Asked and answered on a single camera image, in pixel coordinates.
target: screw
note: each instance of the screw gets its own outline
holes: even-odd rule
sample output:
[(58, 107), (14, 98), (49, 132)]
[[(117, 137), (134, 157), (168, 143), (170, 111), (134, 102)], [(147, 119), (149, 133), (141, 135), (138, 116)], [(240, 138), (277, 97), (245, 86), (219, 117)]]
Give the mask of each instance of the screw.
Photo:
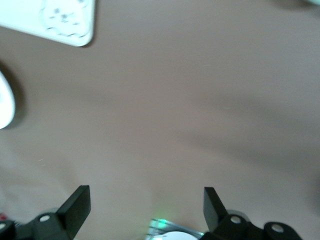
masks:
[(282, 226), (280, 226), (279, 224), (272, 224), (271, 226), (272, 230), (277, 232), (277, 233), (283, 233), (285, 230)]
[(39, 221), (40, 221), (40, 222), (45, 222), (45, 221), (47, 221), (47, 220), (49, 220), (49, 219), (50, 219), (50, 216), (49, 216), (49, 215), (44, 215), (44, 216), (40, 217)]
[(0, 230), (1, 229), (4, 229), (6, 227), (6, 224), (5, 223), (0, 223)]
[(231, 220), (231, 222), (233, 222), (234, 224), (239, 224), (239, 223), (241, 223), (241, 219), (240, 219), (240, 217), (238, 217), (238, 216), (232, 216), (230, 220)]

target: white object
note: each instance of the white object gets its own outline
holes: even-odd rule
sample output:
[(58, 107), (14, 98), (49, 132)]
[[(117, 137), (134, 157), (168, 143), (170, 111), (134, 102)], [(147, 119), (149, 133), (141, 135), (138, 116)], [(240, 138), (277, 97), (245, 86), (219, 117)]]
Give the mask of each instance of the white object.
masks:
[(94, 33), (95, 0), (0, 0), (0, 26), (72, 46)]
[(151, 240), (198, 240), (195, 236), (182, 231), (170, 231), (154, 236)]
[(0, 72), (0, 129), (3, 129), (15, 115), (15, 98), (14, 94), (5, 78)]

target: cartoon print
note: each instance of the cartoon print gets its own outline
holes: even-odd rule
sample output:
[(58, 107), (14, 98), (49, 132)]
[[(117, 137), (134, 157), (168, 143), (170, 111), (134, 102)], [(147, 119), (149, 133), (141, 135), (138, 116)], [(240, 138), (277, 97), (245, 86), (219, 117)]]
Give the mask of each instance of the cartoon print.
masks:
[(89, 0), (43, 0), (40, 20), (58, 35), (77, 36), (88, 34), (90, 21), (86, 13)]

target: black bracket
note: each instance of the black bracket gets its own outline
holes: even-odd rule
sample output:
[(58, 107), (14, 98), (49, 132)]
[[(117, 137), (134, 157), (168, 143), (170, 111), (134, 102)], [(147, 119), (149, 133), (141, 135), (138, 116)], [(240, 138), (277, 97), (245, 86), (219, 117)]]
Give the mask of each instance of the black bracket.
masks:
[(209, 232), (200, 240), (302, 240), (281, 222), (267, 222), (263, 229), (243, 216), (229, 214), (213, 187), (204, 188), (203, 213)]
[(73, 240), (90, 210), (90, 188), (82, 185), (56, 212), (42, 213), (19, 226), (0, 221), (0, 240)]

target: red object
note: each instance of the red object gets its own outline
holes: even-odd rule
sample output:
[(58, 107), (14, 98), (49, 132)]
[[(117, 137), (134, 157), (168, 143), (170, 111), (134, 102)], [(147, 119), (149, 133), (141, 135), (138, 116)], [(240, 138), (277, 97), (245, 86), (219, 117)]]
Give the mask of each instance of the red object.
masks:
[(0, 220), (6, 220), (8, 217), (3, 212), (0, 213)]

